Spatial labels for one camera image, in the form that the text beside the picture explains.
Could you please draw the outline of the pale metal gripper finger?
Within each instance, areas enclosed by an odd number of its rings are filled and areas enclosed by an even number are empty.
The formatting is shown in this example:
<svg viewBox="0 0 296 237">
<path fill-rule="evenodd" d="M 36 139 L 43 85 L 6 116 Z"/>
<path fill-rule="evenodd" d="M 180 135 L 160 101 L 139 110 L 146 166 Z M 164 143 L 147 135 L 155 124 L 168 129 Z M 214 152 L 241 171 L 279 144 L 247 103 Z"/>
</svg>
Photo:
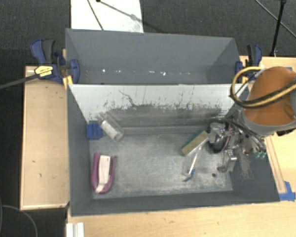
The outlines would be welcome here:
<svg viewBox="0 0 296 237">
<path fill-rule="evenodd" d="M 238 162 L 238 156 L 233 149 L 228 149 L 223 152 L 222 165 L 217 167 L 217 170 L 221 173 L 233 172 L 236 163 Z"/>
<path fill-rule="evenodd" d="M 190 141 L 186 146 L 186 155 L 189 156 L 203 148 L 203 146 L 209 141 L 209 138 L 195 138 Z"/>
</svg>

